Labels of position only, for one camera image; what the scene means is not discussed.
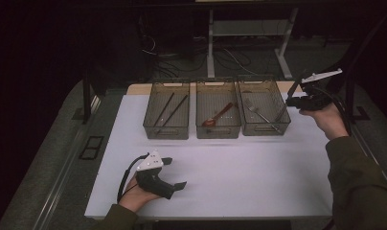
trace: metal frame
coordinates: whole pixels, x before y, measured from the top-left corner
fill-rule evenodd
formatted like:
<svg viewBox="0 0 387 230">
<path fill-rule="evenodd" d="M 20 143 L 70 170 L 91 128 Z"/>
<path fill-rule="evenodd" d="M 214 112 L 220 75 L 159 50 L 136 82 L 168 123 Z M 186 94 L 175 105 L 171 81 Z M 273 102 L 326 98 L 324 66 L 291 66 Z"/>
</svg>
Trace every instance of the metal frame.
<svg viewBox="0 0 387 230">
<path fill-rule="evenodd" d="M 288 44 L 288 41 L 290 39 L 292 28 L 295 24 L 296 15 L 298 13 L 298 8 L 293 8 L 291 11 L 291 15 L 289 16 L 288 22 L 286 23 L 286 28 L 283 33 L 283 42 L 281 43 L 280 49 L 275 50 L 275 54 L 277 57 L 278 62 L 280 63 L 281 69 L 284 73 L 284 77 L 286 80 L 291 80 L 292 75 L 289 70 L 288 64 L 286 63 L 284 53 L 286 46 Z M 208 56 L 207 56 L 207 63 L 208 63 L 208 78 L 214 78 L 215 77 L 215 62 L 214 62 L 214 56 L 213 56 L 213 38 L 215 35 L 217 36 L 223 36 L 223 35 L 236 35 L 234 33 L 229 33 L 228 31 L 224 32 L 223 34 L 215 34 L 215 21 L 214 21 L 214 12 L 213 10 L 210 10 L 209 12 L 209 39 L 208 39 Z M 252 35 L 260 35 L 260 33 L 253 32 Z"/>
<path fill-rule="evenodd" d="M 33 230 L 42 230 L 48 228 L 48 224 L 50 223 L 50 220 L 53 217 L 59 199 L 69 179 L 69 175 L 74 165 L 74 161 L 77 159 L 77 157 L 79 157 L 81 144 L 83 143 L 83 140 L 85 140 L 89 128 L 93 123 L 94 114 L 96 113 L 99 108 L 99 105 L 101 104 L 101 101 L 98 97 L 95 97 L 91 103 L 90 84 L 86 75 L 84 75 L 83 78 L 83 102 L 84 112 L 86 115 L 84 115 L 83 117 L 83 126 L 80 127 L 77 135 L 74 138 L 74 142 L 71 148 L 69 149 L 68 156 L 65 159 L 61 171 L 59 172 L 50 193 L 48 193 L 44 206 L 42 207 L 40 213 L 37 216 L 37 219 L 33 226 Z"/>
</svg>

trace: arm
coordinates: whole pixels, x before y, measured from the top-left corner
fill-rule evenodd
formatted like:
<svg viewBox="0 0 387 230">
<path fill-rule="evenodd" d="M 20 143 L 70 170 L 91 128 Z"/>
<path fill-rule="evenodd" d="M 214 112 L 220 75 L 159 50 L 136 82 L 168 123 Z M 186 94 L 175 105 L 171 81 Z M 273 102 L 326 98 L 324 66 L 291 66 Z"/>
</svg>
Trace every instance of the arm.
<svg viewBox="0 0 387 230">
<path fill-rule="evenodd" d="M 113 204 L 104 220 L 92 230 L 132 230 L 138 218 L 136 213 L 148 202 L 160 197 L 140 188 L 135 176 L 128 182 L 125 190 L 127 192 L 119 204 Z"/>
<path fill-rule="evenodd" d="M 337 229 L 387 229 L 387 180 L 379 165 L 349 137 L 336 107 L 330 104 L 300 113 L 311 116 L 330 139 L 326 149 Z"/>
</svg>

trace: wooden spoon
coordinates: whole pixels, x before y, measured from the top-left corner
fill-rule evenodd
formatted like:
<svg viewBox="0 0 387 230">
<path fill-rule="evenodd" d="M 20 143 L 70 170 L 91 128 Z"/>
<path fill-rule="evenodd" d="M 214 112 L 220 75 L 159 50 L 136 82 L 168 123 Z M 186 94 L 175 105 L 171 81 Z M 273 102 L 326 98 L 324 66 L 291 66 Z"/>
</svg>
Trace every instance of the wooden spoon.
<svg viewBox="0 0 387 230">
<path fill-rule="evenodd" d="M 209 118 L 202 123 L 203 127 L 214 127 L 216 125 L 217 119 L 220 118 L 225 112 L 227 112 L 233 106 L 232 103 L 228 103 L 217 115 L 213 118 Z"/>
</svg>

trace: black wall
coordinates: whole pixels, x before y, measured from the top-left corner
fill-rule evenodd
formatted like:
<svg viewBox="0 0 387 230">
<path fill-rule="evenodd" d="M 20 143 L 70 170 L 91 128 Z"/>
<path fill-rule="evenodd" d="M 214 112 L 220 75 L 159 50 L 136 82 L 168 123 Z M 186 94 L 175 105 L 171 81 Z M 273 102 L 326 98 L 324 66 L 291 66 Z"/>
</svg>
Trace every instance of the black wall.
<svg viewBox="0 0 387 230">
<path fill-rule="evenodd" d="M 14 1 L 0 8 L 0 218 L 80 81 L 72 30 L 57 1 Z"/>
<path fill-rule="evenodd" d="M 387 117 L 387 17 L 357 61 L 353 76 Z"/>
</svg>

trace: clear plastic bin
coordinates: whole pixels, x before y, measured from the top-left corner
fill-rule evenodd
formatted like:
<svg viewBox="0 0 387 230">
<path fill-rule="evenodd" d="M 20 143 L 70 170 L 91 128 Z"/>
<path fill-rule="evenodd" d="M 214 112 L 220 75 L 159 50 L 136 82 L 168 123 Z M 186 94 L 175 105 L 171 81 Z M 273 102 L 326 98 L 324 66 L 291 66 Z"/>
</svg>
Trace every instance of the clear plastic bin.
<svg viewBox="0 0 387 230">
<path fill-rule="evenodd" d="M 198 139 L 239 137 L 241 121 L 236 94 L 233 78 L 196 80 L 196 136 Z"/>
<path fill-rule="evenodd" d="M 188 139 L 190 80 L 156 80 L 144 119 L 148 139 Z"/>
<path fill-rule="evenodd" d="M 245 136 L 284 135 L 291 119 L 271 77 L 238 77 Z"/>
</svg>

